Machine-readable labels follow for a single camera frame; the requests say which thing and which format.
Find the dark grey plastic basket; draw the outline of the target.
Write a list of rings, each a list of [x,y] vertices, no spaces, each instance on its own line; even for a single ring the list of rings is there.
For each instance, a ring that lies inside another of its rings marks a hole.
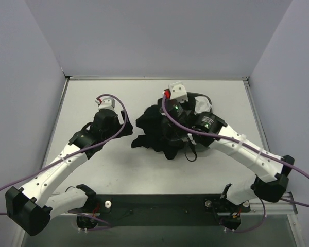
[[[208,130],[204,126],[205,124],[203,124],[202,127],[200,126],[200,116],[201,116],[202,113],[201,114],[195,113],[194,108],[195,108],[195,97],[197,97],[197,96],[208,97],[208,96],[204,95],[204,94],[192,93],[192,92],[188,92],[187,96],[188,96],[188,102],[187,102],[185,109],[188,113],[188,124],[189,124],[189,126],[196,131],[207,132]]]

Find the black t shirt pile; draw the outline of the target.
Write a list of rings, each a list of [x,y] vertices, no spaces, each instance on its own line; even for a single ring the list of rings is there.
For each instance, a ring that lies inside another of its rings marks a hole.
[[[158,103],[148,107],[135,122],[136,126],[144,131],[144,134],[133,140],[131,147],[145,147],[156,152],[163,152],[168,160],[173,160],[180,150],[189,148],[194,154],[194,158],[187,160],[194,162],[197,159],[196,144],[193,144],[188,136],[183,139],[166,139],[163,136],[161,120],[162,113],[159,111]]]

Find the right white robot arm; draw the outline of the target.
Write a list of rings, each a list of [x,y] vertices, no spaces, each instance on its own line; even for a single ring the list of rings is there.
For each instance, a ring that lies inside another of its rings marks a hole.
[[[263,150],[236,132],[211,108],[201,111],[187,110],[176,100],[159,101],[160,112],[168,122],[165,130],[173,132],[178,140],[192,145],[217,150],[253,172],[253,176],[237,184],[228,184],[222,197],[234,205],[259,198],[278,202],[285,194],[289,182],[291,156],[277,156]]]

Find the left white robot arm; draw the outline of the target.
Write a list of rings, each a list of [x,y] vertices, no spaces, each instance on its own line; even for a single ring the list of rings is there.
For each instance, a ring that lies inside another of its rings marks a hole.
[[[33,175],[20,188],[10,187],[5,193],[7,216],[30,236],[35,236],[51,219],[75,208],[91,211],[96,193],[78,185],[61,195],[53,195],[57,187],[80,165],[87,162],[112,139],[132,134],[126,110],[121,111],[123,123],[113,108],[102,108],[68,141],[53,162]]]

